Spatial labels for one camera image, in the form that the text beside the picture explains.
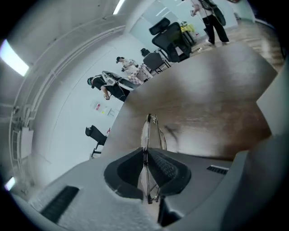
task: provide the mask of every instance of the wooden floor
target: wooden floor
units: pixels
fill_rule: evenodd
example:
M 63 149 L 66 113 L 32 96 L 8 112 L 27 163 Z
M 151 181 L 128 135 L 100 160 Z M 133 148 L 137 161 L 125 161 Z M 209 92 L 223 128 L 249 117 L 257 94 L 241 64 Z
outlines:
M 239 26 L 237 28 L 226 30 L 230 42 L 246 43 L 249 47 L 253 48 L 263 58 L 265 58 L 275 68 L 275 70 L 279 72 L 284 64 L 284 60 L 281 54 L 278 37 L 274 30 L 261 23 L 252 23 L 249 21 L 239 21 L 238 23 Z M 205 44 L 205 39 L 199 41 L 197 46 L 193 49 L 198 47 L 202 47 L 203 49 L 201 52 L 195 52 L 193 55 L 222 46 L 217 33 L 215 33 L 215 39 L 215 46 L 212 47 Z
M 152 113 L 158 116 L 169 151 L 233 159 L 270 136 L 256 100 L 276 74 L 243 42 L 174 64 L 130 93 L 102 155 L 140 147 L 146 115 Z M 178 144 L 165 126 L 175 129 Z M 158 147 L 153 131 L 150 147 Z

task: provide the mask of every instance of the vent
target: vent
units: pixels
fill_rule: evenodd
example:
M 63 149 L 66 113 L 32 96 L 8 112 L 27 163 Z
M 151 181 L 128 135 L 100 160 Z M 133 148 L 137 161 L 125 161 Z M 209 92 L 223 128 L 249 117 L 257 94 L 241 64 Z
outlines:
M 41 214 L 48 220 L 57 223 L 68 208 L 79 189 L 66 186 L 42 211 Z
M 213 171 L 213 172 L 216 172 L 216 173 L 219 173 L 219 174 L 226 175 L 229 169 L 228 168 L 224 168 L 224 167 L 211 165 L 211 166 L 207 167 L 207 170 Z

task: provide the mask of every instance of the white shirt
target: white shirt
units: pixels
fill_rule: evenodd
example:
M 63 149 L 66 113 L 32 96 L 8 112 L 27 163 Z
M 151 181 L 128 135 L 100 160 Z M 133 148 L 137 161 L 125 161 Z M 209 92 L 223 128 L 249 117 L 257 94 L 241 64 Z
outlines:
M 193 4 L 193 7 L 194 7 L 194 5 L 199 6 L 200 10 L 198 12 L 200 13 L 200 16 L 202 18 L 206 18 L 207 16 L 212 15 L 212 11 L 204 9 L 199 0 L 191 0 L 191 2 Z

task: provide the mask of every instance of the office chair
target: office chair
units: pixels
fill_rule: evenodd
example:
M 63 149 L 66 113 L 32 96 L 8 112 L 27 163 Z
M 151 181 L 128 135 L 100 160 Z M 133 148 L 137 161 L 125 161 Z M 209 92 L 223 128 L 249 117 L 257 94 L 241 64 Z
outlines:
M 170 62 L 181 62 L 190 57 L 191 46 L 184 38 L 180 25 L 170 23 L 167 18 L 163 18 L 149 29 L 152 35 L 156 35 L 152 43 L 167 53 Z M 183 54 L 178 55 L 176 47 L 179 47 Z
M 166 62 L 162 59 L 161 55 L 159 53 L 149 53 L 144 58 L 144 64 L 151 69 L 150 73 L 153 71 L 157 72 L 157 69 L 159 69 L 162 72 L 162 69 L 160 67 L 165 64 L 168 68 L 169 66 L 166 64 Z
M 96 154 L 101 154 L 101 152 L 97 152 L 97 148 L 99 145 L 104 146 L 107 137 L 103 135 L 95 126 L 91 126 L 90 128 L 85 129 L 85 134 L 91 138 L 93 138 L 98 144 L 96 145 L 96 148 L 93 150 L 91 157 Z
M 150 51 L 145 48 L 141 49 L 140 52 L 143 57 L 146 57 L 150 53 Z

